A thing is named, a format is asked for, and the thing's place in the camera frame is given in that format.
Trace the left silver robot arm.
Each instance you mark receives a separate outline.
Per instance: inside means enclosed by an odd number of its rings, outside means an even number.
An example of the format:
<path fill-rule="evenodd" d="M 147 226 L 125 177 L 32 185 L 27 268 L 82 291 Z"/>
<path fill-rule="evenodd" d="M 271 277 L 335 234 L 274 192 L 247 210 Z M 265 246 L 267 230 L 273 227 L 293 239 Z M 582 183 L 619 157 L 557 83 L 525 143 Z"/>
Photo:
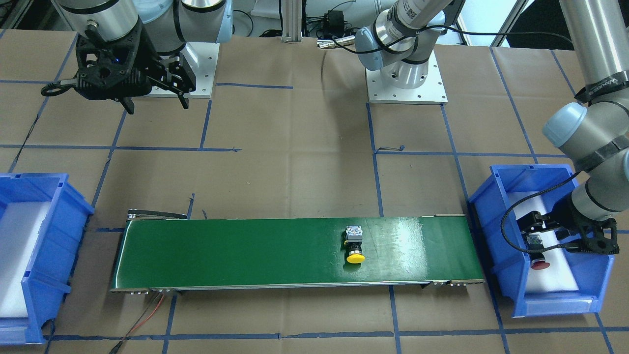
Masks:
<path fill-rule="evenodd" d="M 393 74 L 396 87 L 422 85 L 401 82 L 402 70 L 427 70 L 439 32 L 445 28 L 442 10 L 447 0 L 398 0 L 379 14 L 370 27 L 355 34 L 355 49 L 367 70 Z M 615 255 L 615 216 L 628 208 L 628 35 L 622 10 L 615 0 L 562 0 L 585 86 L 550 117 L 542 131 L 572 162 L 586 183 L 564 195 L 547 214 L 531 211 L 517 220 L 519 237 L 507 235 L 506 221 L 516 206 L 541 195 L 517 201 L 500 222 L 507 244 L 522 253 L 553 249 Z"/>

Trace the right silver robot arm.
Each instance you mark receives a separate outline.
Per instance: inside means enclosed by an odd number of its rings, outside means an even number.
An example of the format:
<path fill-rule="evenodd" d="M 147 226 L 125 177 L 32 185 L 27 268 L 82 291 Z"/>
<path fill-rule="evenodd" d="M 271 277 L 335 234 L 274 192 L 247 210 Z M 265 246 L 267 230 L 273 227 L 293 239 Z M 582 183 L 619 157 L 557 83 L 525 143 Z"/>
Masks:
<path fill-rule="evenodd" d="M 77 72 L 48 83 L 46 97 L 74 90 L 90 100 L 211 98 L 221 43 L 233 35 L 230 0 L 55 0 L 78 33 Z"/>

